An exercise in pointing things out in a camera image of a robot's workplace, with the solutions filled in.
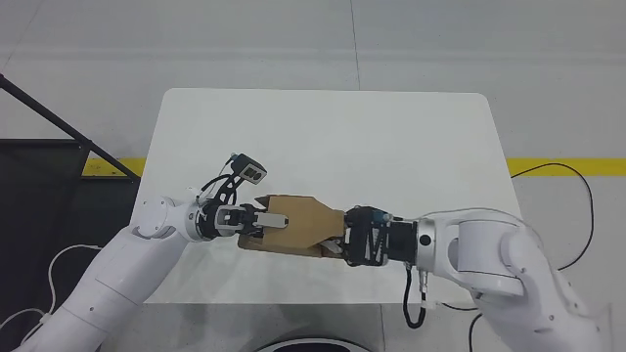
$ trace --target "gray floor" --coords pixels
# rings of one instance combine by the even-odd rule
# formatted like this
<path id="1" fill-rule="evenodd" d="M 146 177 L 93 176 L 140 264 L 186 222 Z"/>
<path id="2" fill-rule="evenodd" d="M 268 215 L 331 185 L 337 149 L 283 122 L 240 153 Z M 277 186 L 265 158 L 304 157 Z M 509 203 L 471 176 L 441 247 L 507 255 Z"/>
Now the gray floor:
<path id="1" fill-rule="evenodd" d="M 624 157 L 625 28 L 624 0 L 0 0 L 0 68 L 118 157 L 147 154 L 172 87 L 479 92 L 508 157 Z M 59 136 L 0 94 L 0 138 Z M 623 350 L 626 180 L 591 185 L 596 240 L 566 275 Z M 582 184 L 515 188 L 551 260 L 574 256 Z M 376 351 L 466 351 L 470 320 L 439 309 L 412 331 L 396 306 L 148 306 L 106 349 L 251 350 L 319 331 Z M 507 350 L 484 323 L 475 346 Z"/>

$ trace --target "black stand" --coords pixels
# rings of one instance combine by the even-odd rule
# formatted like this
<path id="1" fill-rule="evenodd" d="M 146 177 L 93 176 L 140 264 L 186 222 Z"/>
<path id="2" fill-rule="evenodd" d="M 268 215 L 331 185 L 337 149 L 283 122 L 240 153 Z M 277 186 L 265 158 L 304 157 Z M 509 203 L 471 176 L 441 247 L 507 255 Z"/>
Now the black stand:
<path id="1" fill-rule="evenodd" d="M 27 107 L 36 111 L 39 115 L 55 124 L 59 129 L 66 132 L 69 136 L 74 138 L 87 152 L 93 151 L 99 157 L 106 160 L 112 166 L 124 173 L 132 182 L 139 182 L 140 177 L 133 173 L 128 167 L 121 164 L 117 159 L 112 157 L 109 153 L 101 149 L 98 145 L 94 144 L 91 140 L 87 139 L 82 133 L 78 132 L 74 127 L 63 121 L 62 118 L 52 113 L 43 105 L 39 104 L 34 98 L 30 97 L 20 87 L 10 82 L 3 74 L 0 73 L 0 88 L 4 89 L 7 93 L 14 96 L 18 101 L 22 102 Z"/>

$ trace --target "cardboard box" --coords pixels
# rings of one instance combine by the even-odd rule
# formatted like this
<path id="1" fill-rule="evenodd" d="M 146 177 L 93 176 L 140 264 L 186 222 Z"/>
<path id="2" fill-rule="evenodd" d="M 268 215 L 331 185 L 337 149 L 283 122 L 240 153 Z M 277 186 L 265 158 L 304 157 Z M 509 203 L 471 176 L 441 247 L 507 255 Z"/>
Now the cardboard box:
<path id="1" fill-rule="evenodd" d="M 343 237 L 343 211 L 328 208 L 313 197 L 272 195 L 256 200 L 267 212 L 287 216 L 289 223 L 284 229 L 265 228 L 262 239 L 239 236 L 239 247 L 309 257 L 338 257 L 319 243 Z"/>

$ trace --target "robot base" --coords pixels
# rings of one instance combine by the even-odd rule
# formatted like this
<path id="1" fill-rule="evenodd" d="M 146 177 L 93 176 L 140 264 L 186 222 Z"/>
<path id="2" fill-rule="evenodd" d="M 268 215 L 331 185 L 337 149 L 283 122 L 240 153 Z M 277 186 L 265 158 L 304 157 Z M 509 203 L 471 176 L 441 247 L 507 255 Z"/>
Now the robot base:
<path id="1" fill-rule="evenodd" d="M 332 338 L 296 338 L 258 349 L 256 352 L 371 352 L 350 341 Z"/>

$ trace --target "yellow tape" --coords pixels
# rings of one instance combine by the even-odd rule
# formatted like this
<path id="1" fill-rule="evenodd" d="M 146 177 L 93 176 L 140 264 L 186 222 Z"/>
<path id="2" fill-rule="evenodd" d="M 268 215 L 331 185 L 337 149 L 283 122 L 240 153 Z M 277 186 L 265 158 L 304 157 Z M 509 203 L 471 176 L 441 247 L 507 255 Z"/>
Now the yellow tape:
<path id="1" fill-rule="evenodd" d="M 146 166 L 146 159 L 144 157 L 123 157 L 119 161 L 139 176 L 144 173 L 144 167 Z M 123 177 L 124 173 L 114 168 L 104 159 L 90 158 L 87 159 L 87 163 L 85 163 L 82 175 L 97 177 Z"/>
<path id="2" fill-rule="evenodd" d="M 119 160 L 134 173 L 142 175 L 146 159 L 144 157 L 127 157 Z M 558 158 L 548 159 L 541 157 L 510 157 L 507 165 L 511 175 L 540 164 L 558 162 L 572 166 L 586 176 L 626 176 L 626 158 Z M 89 159 L 82 172 L 84 176 L 113 177 L 123 174 L 103 159 Z M 528 176 L 561 177 L 574 175 L 566 168 L 558 166 L 544 167 L 526 174 Z"/>
<path id="3" fill-rule="evenodd" d="M 582 175 L 586 176 L 626 176 L 626 158 L 569 157 L 548 159 L 535 157 L 511 157 L 507 159 L 507 165 L 509 166 L 511 175 L 531 167 L 550 162 L 567 164 L 578 170 Z M 524 175 L 558 177 L 575 174 L 563 167 L 548 166 Z"/>

